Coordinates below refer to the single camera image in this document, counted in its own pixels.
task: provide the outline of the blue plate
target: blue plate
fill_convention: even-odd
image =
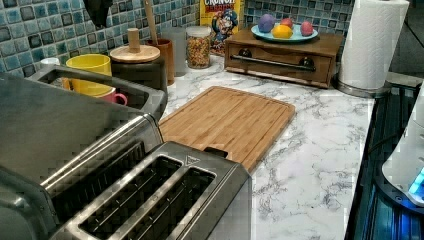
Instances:
[[[300,25],[299,24],[293,24],[293,35],[288,38],[288,39],[284,39],[284,38],[275,38],[274,36],[272,36],[272,33],[262,33],[259,31],[258,25],[255,25],[252,27],[251,29],[252,33],[258,37],[261,37],[263,39],[269,40],[269,41],[273,41],[273,42],[301,42],[301,41],[306,41],[309,39],[312,39],[316,36],[318,36],[318,32],[314,29],[314,32],[312,33],[312,35],[304,37],[302,36],[302,34],[300,33]]]

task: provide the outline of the yellow mug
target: yellow mug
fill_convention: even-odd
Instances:
[[[73,57],[66,61],[66,66],[112,76],[110,58],[102,54],[85,54]],[[103,84],[73,78],[70,80],[74,91],[93,97],[108,93],[112,90],[112,87]]]

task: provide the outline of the marble countertop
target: marble countertop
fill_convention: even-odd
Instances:
[[[255,172],[252,239],[343,239],[374,100],[335,89],[273,81],[224,71],[187,69],[168,87],[164,116],[211,86],[281,100],[296,114]]]

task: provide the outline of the wooden drawer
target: wooden drawer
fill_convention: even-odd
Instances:
[[[341,37],[323,35],[305,44],[270,44],[249,34],[241,31],[225,42],[227,71],[329,87]],[[302,66],[305,58],[312,60],[313,66]]]

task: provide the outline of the purple egg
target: purple egg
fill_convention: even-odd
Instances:
[[[269,33],[274,28],[275,18],[269,14],[264,14],[258,23],[258,29],[260,32]]]

